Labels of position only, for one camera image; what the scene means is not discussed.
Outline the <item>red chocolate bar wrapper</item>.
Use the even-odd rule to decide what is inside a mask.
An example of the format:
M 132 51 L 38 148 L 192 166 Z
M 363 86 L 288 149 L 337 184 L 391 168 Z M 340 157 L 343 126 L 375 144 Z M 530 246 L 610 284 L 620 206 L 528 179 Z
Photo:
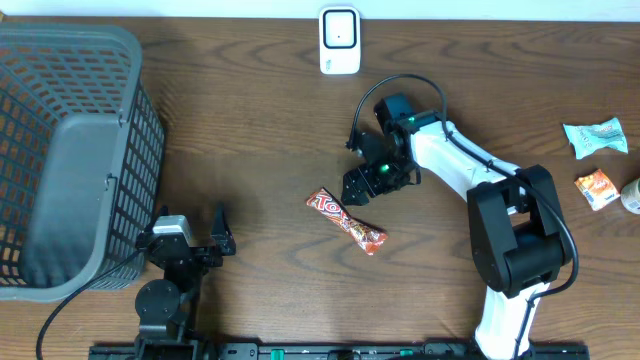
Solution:
M 369 256 L 374 255 L 388 239 L 387 233 L 383 230 L 353 218 L 325 188 L 312 193 L 307 198 L 306 205 L 317 210 L 348 234 Z

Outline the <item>teal snack packet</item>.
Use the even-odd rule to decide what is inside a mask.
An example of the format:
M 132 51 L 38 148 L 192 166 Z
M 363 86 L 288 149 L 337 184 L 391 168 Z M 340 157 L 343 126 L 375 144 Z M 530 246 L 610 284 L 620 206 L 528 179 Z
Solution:
M 616 117 L 595 125 L 564 124 L 563 129 L 569 143 L 574 148 L 577 160 L 581 160 L 604 148 L 610 148 L 625 154 L 628 153 L 627 139 L 619 119 Z

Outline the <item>orange tissue packet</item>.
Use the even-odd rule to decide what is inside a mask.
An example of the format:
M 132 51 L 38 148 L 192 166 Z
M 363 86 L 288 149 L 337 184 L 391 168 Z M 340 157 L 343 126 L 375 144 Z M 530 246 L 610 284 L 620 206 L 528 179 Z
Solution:
M 579 177 L 574 184 L 586 198 L 593 211 L 599 211 L 620 197 L 620 193 L 601 170 Z

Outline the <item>green lid jar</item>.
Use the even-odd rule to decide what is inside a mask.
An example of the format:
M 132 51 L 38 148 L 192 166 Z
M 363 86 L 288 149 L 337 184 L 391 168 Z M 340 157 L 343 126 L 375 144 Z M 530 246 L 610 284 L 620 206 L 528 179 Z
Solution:
M 620 199 L 624 208 L 636 215 L 640 214 L 639 182 L 639 178 L 633 180 L 625 185 L 620 192 Z

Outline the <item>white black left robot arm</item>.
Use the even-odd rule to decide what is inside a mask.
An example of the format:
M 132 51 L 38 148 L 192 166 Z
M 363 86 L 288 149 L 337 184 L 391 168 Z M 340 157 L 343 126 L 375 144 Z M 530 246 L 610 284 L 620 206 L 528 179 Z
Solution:
M 211 341 L 195 332 L 202 280 L 210 269 L 236 254 L 236 243 L 218 205 L 210 232 L 212 243 L 195 246 L 183 215 L 162 207 L 136 240 L 145 258 L 164 271 L 161 279 L 146 283 L 135 299 L 139 334 L 134 341 L 135 360 L 216 359 Z

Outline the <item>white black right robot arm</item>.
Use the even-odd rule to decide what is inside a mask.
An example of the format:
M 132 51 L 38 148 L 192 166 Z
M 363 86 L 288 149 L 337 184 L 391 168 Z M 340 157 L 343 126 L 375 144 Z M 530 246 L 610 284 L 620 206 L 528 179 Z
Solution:
M 542 166 L 504 162 L 462 135 L 447 111 L 418 112 L 403 94 L 381 99 L 374 115 L 382 133 L 352 128 L 346 146 L 364 164 L 343 177 L 341 201 L 371 199 L 439 177 L 466 203 L 472 259 L 486 285 L 482 318 L 465 349 L 477 359 L 556 359 L 562 352 L 529 341 L 540 300 L 570 287 L 555 286 L 561 268 L 577 267 L 552 175 Z

